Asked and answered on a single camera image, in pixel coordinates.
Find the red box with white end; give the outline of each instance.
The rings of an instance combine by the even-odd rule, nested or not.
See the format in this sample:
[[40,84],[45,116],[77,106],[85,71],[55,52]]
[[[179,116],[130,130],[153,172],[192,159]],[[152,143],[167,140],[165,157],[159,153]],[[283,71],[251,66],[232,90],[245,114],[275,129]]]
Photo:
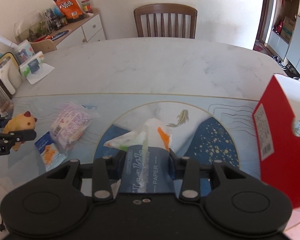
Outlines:
[[300,207],[300,82],[275,74],[253,112],[261,180]]

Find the black clamp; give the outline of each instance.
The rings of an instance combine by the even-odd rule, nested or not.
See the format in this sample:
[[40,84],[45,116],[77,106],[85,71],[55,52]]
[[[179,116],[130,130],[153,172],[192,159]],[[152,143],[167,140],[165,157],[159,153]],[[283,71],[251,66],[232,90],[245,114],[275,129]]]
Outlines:
[[[7,117],[0,116],[0,128],[3,128],[8,120]],[[32,141],[36,136],[37,133],[34,130],[11,131],[8,134],[0,133],[0,155],[8,155],[15,143]]]
[[[142,234],[167,239],[173,234],[176,239],[287,240],[282,231],[292,212],[288,197],[220,160],[202,165],[170,150],[170,175],[183,179],[179,198],[121,192],[114,197],[110,180],[121,178],[125,156],[119,151],[81,165],[72,159],[8,193],[0,207],[11,233],[6,239],[139,239]],[[80,192],[82,179],[89,178],[92,197]],[[210,179],[205,197],[201,178]]]

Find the wooden chair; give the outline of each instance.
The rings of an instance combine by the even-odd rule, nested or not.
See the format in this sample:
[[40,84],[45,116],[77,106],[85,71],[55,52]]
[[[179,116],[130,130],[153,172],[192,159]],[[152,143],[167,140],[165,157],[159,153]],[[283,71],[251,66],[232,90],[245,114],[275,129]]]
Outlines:
[[190,37],[194,39],[198,11],[190,6],[174,3],[157,3],[141,6],[133,11],[139,37],[143,37],[141,15],[146,15],[148,37],[151,37],[149,14],[154,15],[154,36],[158,37],[157,13],[161,14],[161,36],[164,37],[164,13],[168,13],[168,36],[172,35],[171,14],[175,14],[175,37],[179,37],[178,15],[182,14],[182,37],[186,37],[186,15],[191,16]]
[[32,49],[35,53],[42,51],[42,53],[48,53],[54,50],[57,50],[56,45],[54,42],[50,39],[43,40],[43,41],[37,41],[37,42],[29,42],[31,44]]

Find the fish illustration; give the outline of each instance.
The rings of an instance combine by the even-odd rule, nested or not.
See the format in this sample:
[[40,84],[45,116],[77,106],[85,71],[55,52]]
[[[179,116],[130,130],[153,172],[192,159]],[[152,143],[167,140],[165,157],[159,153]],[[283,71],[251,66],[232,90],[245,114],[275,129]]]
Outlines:
[[168,123],[168,127],[178,127],[180,125],[182,125],[183,123],[185,123],[186,121],[189,121],[189,113],[188,110],[184,109],[181,111],[181,114],[179,114],[177,116],[178,118],[178,123],[177,124],[173,124],[173,123]]

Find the barcode label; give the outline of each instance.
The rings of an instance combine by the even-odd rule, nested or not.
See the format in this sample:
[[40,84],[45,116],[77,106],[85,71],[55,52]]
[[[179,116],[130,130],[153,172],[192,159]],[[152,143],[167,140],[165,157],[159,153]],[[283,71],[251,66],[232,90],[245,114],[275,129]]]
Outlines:
[[292,132],[295,136],[300,137],[300,120],[293,119],[292,122]]
[[57,128],[54,130],[56,136],[57,136],[58,132],[60,132],[60,130],[61,130],[61,126],[58,125]]
[[263,161],[274,153],[269,122],[263,104],[260,104],[259,108],[255,112],[254,120],[256,122],[256,129],[258,133],[261,160]]

